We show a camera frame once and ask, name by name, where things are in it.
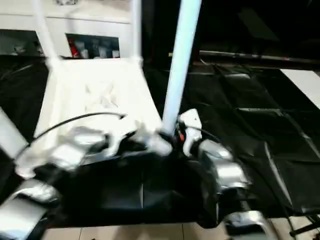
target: white cabinet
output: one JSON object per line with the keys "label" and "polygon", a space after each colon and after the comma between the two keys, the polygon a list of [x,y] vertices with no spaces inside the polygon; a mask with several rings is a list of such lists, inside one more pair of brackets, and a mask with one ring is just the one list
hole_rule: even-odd
{"label": "white cabinet", "polygon": [[0,15],[0,55],[39,56],[32,16]]}
{"label": "white cabinet", "polygon": [[[59,55],[72,56],[67,34],[117,38],[120,57],[131,55],[129,0],[79,0],[64,6],[43,0],[43,10]],[[1,30],[35,31],[31,1],[0,0],[0,44]]]}
{"label": "white cabinet", "polygon": [[55,50],[61,56],[72,56],[66,34],[117,38],[120,56],[126,58],[131,55],[130,24],[68,18],[47,18],[47,25],[56,48]]}

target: robotic arm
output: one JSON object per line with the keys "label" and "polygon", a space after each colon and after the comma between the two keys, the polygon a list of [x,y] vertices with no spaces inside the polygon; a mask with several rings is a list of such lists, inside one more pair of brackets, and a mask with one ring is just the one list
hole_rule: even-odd
{"label": "robotic arm", "polygon": [[[81,165],[114,157],[128,134],[134,133],[130,140],[145,146],[145,151],[159,156],[168,156],[173,151],[172,144],[161,134],[149,133],[143,127],[128,127],[130,124],[126,120],[122,122],[122,131],[118,132],[121,134],[108,135],[100,130],[75,127],[61,136],[55,147],[44,152],[41,157],[45,164],[35,167],[34,177],[25,180],[0,206],[0,239],[41,238],[59,209],[61,179],[68,179]],[[250,230],[252,235],[254,227],[254,234],[260,239],[272,239],[263,215],[251,210],[245,200],[250,183],[232,154],[221,144],[202,139],[202,126],[195,109],[182,114],[179,122],[184,132],[182,151],[191,159],[188,164],[201,179],[203,208],[215,219],[216,226],[221,221],[221,206],[226,198],[231,198],[239,204],[240,211],[230,212],[224,218],[229,234],[234,239],[243,239],[243,233]]]}

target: white surface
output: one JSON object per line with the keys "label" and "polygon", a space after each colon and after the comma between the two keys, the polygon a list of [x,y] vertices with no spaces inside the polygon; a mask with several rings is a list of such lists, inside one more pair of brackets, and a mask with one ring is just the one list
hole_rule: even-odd
{"label": "white surface", "polygon": [[81,228],[51,228],[47,229],[42,240],[79,240]]}
{"label": "white surface", "polygon": [[[161,118],[138,64],[128,59],[64,60],[61,64],[63,74],[59,78],[55,73],[49,75],[35,135],[63,120],[108,109],[128,113],[150,131],[161,127]],[[36,150],[53,147],[58,134],[65,134],[73,126],[108,131],[116,122],[113,116],[74,121],[47,134]]]}
{"label": "white surface", "polygon": [[[79,0],[75,5],[60,6],[54,0],[42,0],[44,15],[50,18],[130,23],[129,0]],[[1,0],[0,15],[33,16],[30,0]]]}
{"label": "white surface", "polygon": [[42,3],[42,0],[32,0],[32,9],[34,12],[34,18],[36,19],[36,33],[44,54],[51,60],[54,60],[58,59],[58,55],[49,33]]}
{"label": "white surface", "polygon": [[180,110],[202,0],[182,0],[175,34],[169,83],[163,111],[163,131],[173,135]]}
{"label": "white surface", "polygon": [[0,107],[0,147],[12,159],[27,145],[14,123]]}
{"label": "white surface", "polygon": [[281,71],[320,109],[320,77],[314,71],[281,69]]}
{"label": "white surface", "polygon": [[183,240],[181,224],[84,227],[79,240]]}
{"label": "white surface", "polygon": [[194,129],[194,128],[198,128],[198,129],[202,128],[201,120],[200,120],[198,111],[195,108],[182,113],[179,119],[182,122],[184,122],[184,124],[187,127],[185,130],[186,138],[183,144],[183,153],[187,157],[190,157],[192,155],[190,153],[190,150],[193,143],[202,138],[201,131]]}
{"label": "white surface", "polygon": [[[133,51],[139,50],[139,44],[133,41],[131,28],[132,16],[129,0],[79,0],[75,5],[57,5],[54,0],[41,0],[43,15],[53,41],[56,53],[71,57],[66,34],[116,37],[119,40],[120,57],[127,58]],[[36,30],[36,21],[31,0],[0,0],[0,29]],[[45,55],[52,47],[46,46],[41,35],[38,38]],[[139,41],[139,34],[134,39]]]}
{"label": "white surface", "polygon": [[66,37],[67,34],[116,37],[119,40],[121,58],[132,55],[131,25],[88,20],[72,20],[65,18],[47,18],[48,28],[58,55],[71,57]]}
{"label": "white surface", "polygon": [[0,15],[0,29],[35,31],[35,26],[33,16]]}
{"label": "white surface", "polygon": [[131,32],[132,32],[132,58],[140,64],[142,61],[141,54],[141,25],[142,25],[142,0],[131,1]]}

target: cable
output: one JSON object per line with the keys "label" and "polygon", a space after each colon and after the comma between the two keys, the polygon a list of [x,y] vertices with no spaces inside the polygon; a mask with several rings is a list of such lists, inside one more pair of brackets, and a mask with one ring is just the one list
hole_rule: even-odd
{"label": "cable", "polygon": [[210,63],[207,63],[207,62],[203,61],[203,59],[201,57],[199,59],[204,65],[207,65],[207,66],[211,65]]}
{"label": "cable", "polygon": [[278,204],[281,206],[283,213],[285,214],[285,218],[289,224],[290,230],[291,232],[295,231],[294,225],[290,219],[289,213],[286,209],[286,206],[282,203],[282,201],[280,200],[280,198],[278,197],[278,195],[276,194],[276,192],[274,191],[274,189],[272,188],[272,186],[270,185],[270,183],[268,183],[268,181],[265,179],[265,177],[262,175],[262,173],[253,165],[251,164],[246,164],[246,166],[249,166],[254,172],[256,172],[260,178],[264,181],[264,183],[267,185],[267,187],[269,188],[269,190],[272,192],[272,195],[274,196],[274,198],[276,199],[276,201],[278,202]]}
{"label": "cable", "polygon": [[51,132],[52,130],[61,127],[62,125],[68,124],[70,122],[79,120],[79,119],[84,119],[87,117],[91,117],[91,116],[97,116],[97,115],[115,115],[115,116],[119,116],[120,119],[122,119],[123,117],[126,116],[126,114],[121,114],[121,113],[117,113],[117,112],[93,112],[93,113],[87,113],[87,114],[83,114],[80,116],[75,116],[72,118],[69,118],[67,120],[61,121],[59,123],[57,123],[56,125],[48,128],[47,130],[41,132],[38,136],[36,136],[31,142],[29,142],[26,146],[24,146],[16,155],[15,159],[18,159],[21,157],[21,155],[37,140],[39,140],[40,138],[42,138],[44,135],[46,135],[47,133]]}
{"label": "cable", "polygon": [[213,140],[215,140],[217,143],[221,143],[221,141],[219,140],[219,138],[215,135],[213,135],[212,133],[208,132],[207,130],[204,130],[202,128],[198,128],[198,127],[195,127],[195,126],[185,126],[186,128],[191,128],[191,129],[195,129],[195,130],[198,130],[202,133],[204,133],[205,135],[211,137]]}

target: shelf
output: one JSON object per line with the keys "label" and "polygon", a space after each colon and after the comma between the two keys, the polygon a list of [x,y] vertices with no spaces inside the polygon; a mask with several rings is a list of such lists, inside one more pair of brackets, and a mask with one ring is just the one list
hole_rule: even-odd
{"label": "shelf", "polygon": [[[129,24],[129,0],[79,0],[75,5],[57,5],[55,0],[43,0],[47,18],[65,18]],[[33,16],[30,0],[0,0],[0,15]]]}

